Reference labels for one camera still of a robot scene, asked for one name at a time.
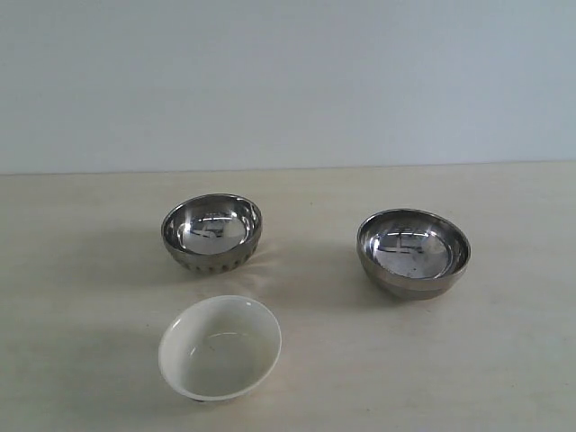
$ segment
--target stainless steel bowl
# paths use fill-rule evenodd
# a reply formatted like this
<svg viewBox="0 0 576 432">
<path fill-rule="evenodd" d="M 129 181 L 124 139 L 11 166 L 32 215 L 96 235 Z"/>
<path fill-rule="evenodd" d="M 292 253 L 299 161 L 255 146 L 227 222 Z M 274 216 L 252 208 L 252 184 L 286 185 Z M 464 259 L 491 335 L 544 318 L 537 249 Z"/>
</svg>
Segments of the stainless steel bowl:
<svg viewBox="0 0 576 432">
<path fill-rule="evenodd" d="M 445 293 L 464 274 L 471 253 L 453 223 L 412 209 L 369 217 L 358 229 L 356 250 L 368 276 L 405 300 Z"/>
<path fill-rule="evenodd" d="M 203 195 L 175 207 L 162 222 L 162 239 L 182 266 L 220 273 L 246 262 L 262 234 L 262 213 L 241 196 Z"/>
</svg>

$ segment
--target table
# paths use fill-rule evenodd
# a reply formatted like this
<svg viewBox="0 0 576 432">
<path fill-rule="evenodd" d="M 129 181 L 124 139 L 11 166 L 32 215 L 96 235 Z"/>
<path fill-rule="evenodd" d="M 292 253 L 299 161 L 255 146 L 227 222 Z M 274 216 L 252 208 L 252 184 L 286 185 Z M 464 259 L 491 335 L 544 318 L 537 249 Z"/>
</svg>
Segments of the table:
<svg viewBox="0 0 576 432">
<path fill-rule="evenodd" d="M 188 197 L 254 200 L 241 268 L 197 276 L 159 226 Z M 555 431 L 576 424 L 576 163 L 0 176 L 0 429 Z M 466 275 L 399 302 L 365 277 L 358 225 L 413 207 L 456 223 Z M 266 304 L 283 352 L 222 404 L 163 382 L 158 341 L 218 294 Z"/>
</svg>

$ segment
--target bowl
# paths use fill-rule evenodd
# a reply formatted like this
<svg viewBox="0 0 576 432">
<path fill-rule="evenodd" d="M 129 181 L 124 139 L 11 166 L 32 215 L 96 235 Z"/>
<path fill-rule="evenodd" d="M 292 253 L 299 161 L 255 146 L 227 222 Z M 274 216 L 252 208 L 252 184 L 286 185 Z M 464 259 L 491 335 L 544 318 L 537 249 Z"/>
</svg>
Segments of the bowl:
<svg viewBox="0 0 576 432">
<path fill-rule="evenodd" d="M 256 388 L 282 346 L 280 326 L 262 303 L 238 295 L 199 301 L 166 330 L 158 349 L 162 376 L 196 401 L 225 401 Z"/>
<path fill-rule="evenodd" d="M 175 207 L 161 231 L 164 246 L 182 266 L 220 273 L 254 254 L 262 234 L 262 213 L 246 198 L 213 193 Z"/>
<path fill-rule="evenodd" d="M 464 274 L 471 253 L 452 222 L 413 209 L 369 217 L 358 229 L 356 250 L 368 276 L 404 300 L 445 293 Z"/>
</svg>

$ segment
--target white wall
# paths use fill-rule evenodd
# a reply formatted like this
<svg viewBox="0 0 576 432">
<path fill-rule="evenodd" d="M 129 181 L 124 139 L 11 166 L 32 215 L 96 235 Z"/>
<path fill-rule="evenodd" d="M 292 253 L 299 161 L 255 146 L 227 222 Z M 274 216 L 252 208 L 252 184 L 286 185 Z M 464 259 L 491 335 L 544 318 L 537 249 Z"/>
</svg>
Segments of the white wall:
<svg viewBox="0 0 576 432">
<path fill-rule="evenodd" d="M 0 172 L 576 158 L 573 0 L 0 0 Z"/>
</svg>

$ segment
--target white bowl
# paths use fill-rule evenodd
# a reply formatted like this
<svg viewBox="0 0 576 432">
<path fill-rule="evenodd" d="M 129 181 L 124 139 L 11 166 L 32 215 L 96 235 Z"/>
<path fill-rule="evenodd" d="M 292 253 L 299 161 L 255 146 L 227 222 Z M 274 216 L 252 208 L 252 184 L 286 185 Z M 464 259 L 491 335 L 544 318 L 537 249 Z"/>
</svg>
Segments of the white bowl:
<svg viewBox="0 0 576 432">
<path fill-rule="evenodd" d="M 199 301 L 168 327 L 158 363 L 176 392 L 197 401 L 246 394 L 272 371 L 282 345 L 280 326 L 262 303 L 239 295 Z"/>
</svg>

